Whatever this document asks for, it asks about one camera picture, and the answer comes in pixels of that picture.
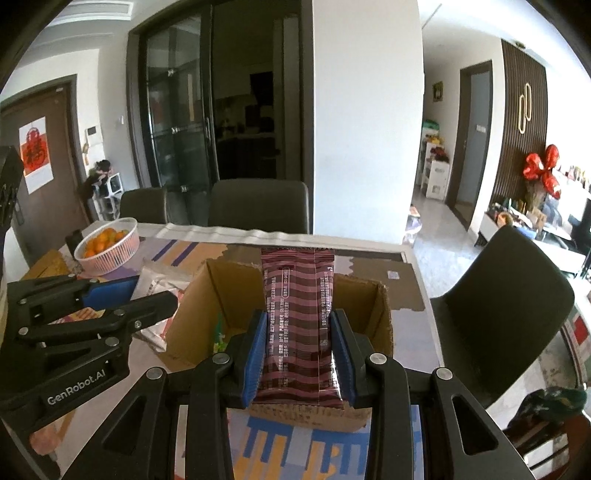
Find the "red fu poster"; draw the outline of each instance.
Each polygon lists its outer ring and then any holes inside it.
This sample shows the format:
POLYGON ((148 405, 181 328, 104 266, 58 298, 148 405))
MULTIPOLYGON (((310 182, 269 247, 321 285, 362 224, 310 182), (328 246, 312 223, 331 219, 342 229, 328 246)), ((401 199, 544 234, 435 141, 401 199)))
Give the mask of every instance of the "red fu poster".
POLYGON ((51 159, 47 147, 45 117, 18 129, 21 158, 25 165, 25 182, 29 193, 53 180, 51 159))

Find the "striped brown wrapper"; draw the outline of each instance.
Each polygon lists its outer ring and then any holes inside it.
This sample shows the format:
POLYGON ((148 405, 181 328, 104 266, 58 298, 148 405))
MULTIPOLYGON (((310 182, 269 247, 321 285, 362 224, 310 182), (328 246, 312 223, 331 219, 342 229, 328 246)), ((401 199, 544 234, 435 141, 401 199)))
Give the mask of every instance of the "striped brown wrapper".
POLYGON ((254 402, 342 407, 330 348, 334 254, 263 249, 261 261, 268 348, 254 402))

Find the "red balloon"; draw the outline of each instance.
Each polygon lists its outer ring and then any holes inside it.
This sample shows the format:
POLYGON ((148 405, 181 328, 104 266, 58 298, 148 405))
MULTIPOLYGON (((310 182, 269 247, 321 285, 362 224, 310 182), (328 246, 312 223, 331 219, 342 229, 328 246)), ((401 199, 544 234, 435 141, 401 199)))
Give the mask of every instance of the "red balloon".
POLYGON ((525 158, 525 168, 523 169, 523 176, 526 180, 537 180, 544 171, 544 164, 537 153, 530 153, 525 158))
POLYGON ((546 170, 552 170, 558 160, 560 159, 560 155, 558 154, 558 147, 556 145, 549 145, 546 148, 546 155, 544 160, 544 167, 546 170))
POLYGON ((556 177, 547 170, 542 174, 542 184, 552 197, 560 200, 560 184, 558 183, 558 180, 556 180, 556 177))

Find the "dining chair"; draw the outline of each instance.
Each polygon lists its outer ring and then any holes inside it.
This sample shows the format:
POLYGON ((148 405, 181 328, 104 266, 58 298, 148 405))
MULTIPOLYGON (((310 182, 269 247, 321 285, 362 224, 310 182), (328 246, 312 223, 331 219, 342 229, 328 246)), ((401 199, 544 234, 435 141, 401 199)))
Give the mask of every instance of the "dining chair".
POLYGON ((560 330, 574 293, 532 240, 504 226, 431 305, 445 366, 487 408, 560 330))
POLYGON ((128 190, 121 196, 120 217, 133 217, 140 223, 188 225, 187 207, 180 192, 164 188, 128 190))
POLYGON ((212 189, 209 226, 309 233, 308 188, 296 180, 220 180, 212 189))

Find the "cardboard piece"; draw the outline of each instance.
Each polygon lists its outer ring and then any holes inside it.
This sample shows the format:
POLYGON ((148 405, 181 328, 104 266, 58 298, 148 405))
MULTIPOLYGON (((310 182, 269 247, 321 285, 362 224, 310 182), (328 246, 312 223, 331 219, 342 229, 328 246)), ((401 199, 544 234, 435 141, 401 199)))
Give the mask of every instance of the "cardboard piece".
MULTIPOLYGON (((392 356, 394 338, 383 284, 335 274, 333 308, 345 310, 354 332, 367 335, 378 352, 392 356)), ((265 309, 261 270, 252 264, 209 259, 185 291, 166 334, 167 351, 158 356, 172 371, 191 368, 213 353, 219 319, 228 341, 232 335, 247 330, 255 309, 265 309)), ((354 432, 366 424, 371 409, 256 404, 249 413, 296 426, 354 432)))

